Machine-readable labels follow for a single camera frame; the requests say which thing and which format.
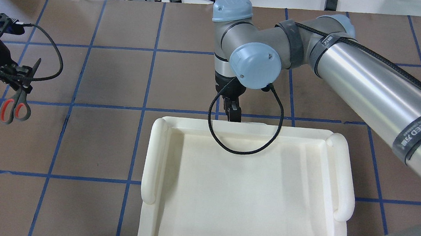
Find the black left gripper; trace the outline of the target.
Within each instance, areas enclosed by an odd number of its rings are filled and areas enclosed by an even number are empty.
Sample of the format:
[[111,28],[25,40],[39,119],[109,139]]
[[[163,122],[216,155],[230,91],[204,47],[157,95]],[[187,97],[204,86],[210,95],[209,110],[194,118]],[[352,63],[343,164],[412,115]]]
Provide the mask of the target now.
[[33,89],[32,81],[27,78],[33,78],[35,70],[35,66],[18,66],[12,60],[10,50],[0,41],[0,81],[9,85],[14,91],[22,90],[30,94]]

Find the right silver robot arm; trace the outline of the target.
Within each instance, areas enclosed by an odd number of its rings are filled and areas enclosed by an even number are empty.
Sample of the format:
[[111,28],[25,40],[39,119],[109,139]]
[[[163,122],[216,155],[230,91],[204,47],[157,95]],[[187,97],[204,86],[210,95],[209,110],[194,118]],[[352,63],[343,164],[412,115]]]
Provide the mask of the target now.
[[[250,0],[216,0],[216,89],[229,121],[239,122],[246,88],[274,91],[281,70],[307,64],[396,157],[421,178],[421,82],[359,44],[345,15],[302,23],[286,20],[259,30]],[[421,236],[421,225],[386,236]]]

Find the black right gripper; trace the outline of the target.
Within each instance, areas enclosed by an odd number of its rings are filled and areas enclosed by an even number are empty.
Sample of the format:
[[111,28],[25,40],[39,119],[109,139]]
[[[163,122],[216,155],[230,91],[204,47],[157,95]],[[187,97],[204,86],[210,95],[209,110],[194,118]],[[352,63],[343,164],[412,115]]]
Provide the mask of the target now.
[[226,77],[215,74],[215,89],[224,97],[224,110],[229,122],[242,122],[242,109],[239,97],[246,91],[246,87],[236,77]]

